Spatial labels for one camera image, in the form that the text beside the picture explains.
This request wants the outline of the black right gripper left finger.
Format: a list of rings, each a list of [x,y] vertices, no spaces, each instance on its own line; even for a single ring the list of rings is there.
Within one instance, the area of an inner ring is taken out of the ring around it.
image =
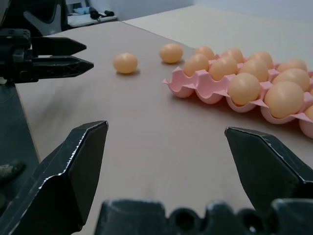
[[[36,168],[0,218],[2,235],[70,235],[86,224],[103,159],[107,121],[85,123]]]

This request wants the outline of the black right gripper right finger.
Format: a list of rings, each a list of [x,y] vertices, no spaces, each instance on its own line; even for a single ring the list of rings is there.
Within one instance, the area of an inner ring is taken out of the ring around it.
[[[275,199],[313,197],[313,170],[277,137],[256,130],[227,127],[241,184],[257,211]]]

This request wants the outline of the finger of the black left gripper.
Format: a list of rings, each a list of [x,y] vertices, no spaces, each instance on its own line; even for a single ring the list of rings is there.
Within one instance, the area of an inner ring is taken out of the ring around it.
[[[87,46],[65,37],[32,37],[32,51],[36,55],[74,55],[87,49]]]
[[[51,56],[32,60],[32,79],[76,77],[94,67],[92,62],[74,56]]]

